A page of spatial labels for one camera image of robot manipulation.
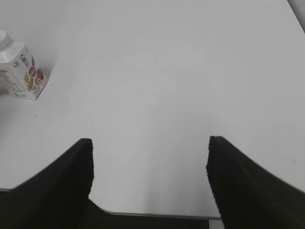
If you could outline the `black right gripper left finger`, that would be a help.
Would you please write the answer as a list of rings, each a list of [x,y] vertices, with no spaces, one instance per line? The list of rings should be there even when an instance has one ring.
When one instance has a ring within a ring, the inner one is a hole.
[[[2,229],[77,229],[93,182],[93,143],[82,138],[0,197]]]

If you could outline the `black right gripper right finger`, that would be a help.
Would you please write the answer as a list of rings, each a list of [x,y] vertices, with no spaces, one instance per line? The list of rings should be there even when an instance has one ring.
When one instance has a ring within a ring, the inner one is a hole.
[[[303,229],[305,193],[268,172],[222,136],[211,136],[208,181],[226,229]]]

